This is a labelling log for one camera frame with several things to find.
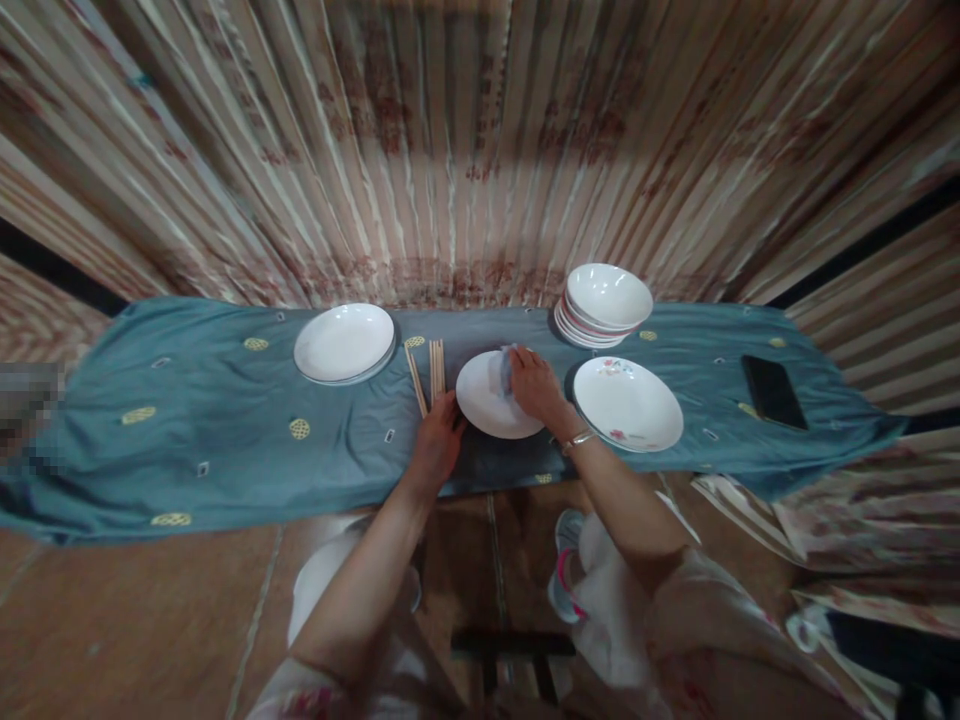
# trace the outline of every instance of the chopsticks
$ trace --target chopsticks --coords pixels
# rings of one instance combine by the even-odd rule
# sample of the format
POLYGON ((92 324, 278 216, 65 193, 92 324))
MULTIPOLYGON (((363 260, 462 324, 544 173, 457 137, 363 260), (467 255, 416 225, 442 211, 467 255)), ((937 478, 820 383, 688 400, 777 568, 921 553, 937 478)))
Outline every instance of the chopsticks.
POLYGON ((430 406, 447 391, 446 371, 443 367, 443 340, 430 341, 430 406))
POLYGON ((410 374, 413 376, 413 389, 417 393, 417 403, 420 405, 420 417, 426 417, 427 401, 423 399, 423 388, 420 387, 420 373, 417 372, 417 361, 413 359, 410 348, 404 345, 403 349, 407 351, 407 364, 410 366, 410 374))
MULTIPOLYGON (((427 416, 427 401, 424 399, 423 386, 420 384, 420 373, 417 371, 417 361, 413 358, 410 348, 404 344, 407 353, 407 365, 410 366, 410 376, 413 378, 413 389, 417 394, 417 403, 420 405, 420 416, 427 416)), ((443 367, 443 340, 430 341, 430 407, 446 392, 447 373, 443 367)))

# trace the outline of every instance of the stack of plates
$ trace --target stack of plates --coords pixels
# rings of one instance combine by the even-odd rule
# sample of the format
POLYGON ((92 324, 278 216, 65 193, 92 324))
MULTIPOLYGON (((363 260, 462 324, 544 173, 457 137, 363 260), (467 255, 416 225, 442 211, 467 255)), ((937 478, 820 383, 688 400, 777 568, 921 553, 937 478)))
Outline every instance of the stack of plates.
POLYGON ((293 347, 293 361, 320 385, 355 385, 383 370, 393 356, 393 319, 366 303, 341 305, 308 322, 293 347))
POLYGON ((683 435, 683 411, 664 382, 641 365, 615 357, 584 363, 573 397, 594 432, 629 452, 658 452, 683 435))
POLYGON ((616 265, 581 265, 567 278, 553 318, 563 336, 585 348, 612 348, 653 312, 650 289, 616 265))

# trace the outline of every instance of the blue tablecloth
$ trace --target blue tablecloth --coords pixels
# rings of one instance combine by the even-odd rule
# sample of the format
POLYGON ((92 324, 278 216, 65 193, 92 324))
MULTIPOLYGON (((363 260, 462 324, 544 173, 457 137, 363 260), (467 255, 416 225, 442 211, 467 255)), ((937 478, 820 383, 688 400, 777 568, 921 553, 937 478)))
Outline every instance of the blue tablecloth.
MULTIPOLYGON (((175 297, 131 305, 74 373, 46 431, 8 467, 0 522, 62 544, 120 542, 378 503, 420 420, 401 341, 443 338, 449 387, 477 353, 520 342, 552 363, 569 395, 576 368, 595 355, 564 342, 544 309, 398 310, 386 369, 331 388, 302 377, 292 359, 316 314, 175 297)), ((414 352, 426 386, 427 346, 414 352)), ((889 445, 906 424, 847 387, 778 310, 661 303, 613 354, 659 375, 683 408, 677 445, 621 453, 637 470, 728 473, 773 500, 889 445), (787 367, 808 432, 755 417, 744 354, 787 367)), ((471 428, 443 494, 573 475, 546 431, 506 441, 471 428)))

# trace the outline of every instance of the bracelet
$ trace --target bracelet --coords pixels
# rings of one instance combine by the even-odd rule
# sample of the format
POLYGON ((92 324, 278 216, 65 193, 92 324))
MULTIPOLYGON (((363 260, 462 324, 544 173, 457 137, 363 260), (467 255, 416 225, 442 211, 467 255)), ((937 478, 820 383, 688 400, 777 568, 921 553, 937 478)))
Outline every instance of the bracelet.
POLYGON ((575 435, 573 439, 568 440, 560 446, 560 452, 567 456, 570 454, 570 451, 573 450, 577 445, 585 443, 592 437, 596 437, 597 434, 593 430, 584 430, 579 435, 575 435))

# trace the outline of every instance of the black phone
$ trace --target black phone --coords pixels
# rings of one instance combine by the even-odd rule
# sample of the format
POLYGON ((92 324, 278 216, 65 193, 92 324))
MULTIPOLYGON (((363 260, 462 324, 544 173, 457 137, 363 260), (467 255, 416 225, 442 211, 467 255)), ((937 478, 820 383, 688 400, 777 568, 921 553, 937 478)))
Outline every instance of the black phone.
POLYGON ((806 430, 807 420, 787 369, 780 363, 753 355, 744 355, 742 362, 757 415, 770 422, 806 430))

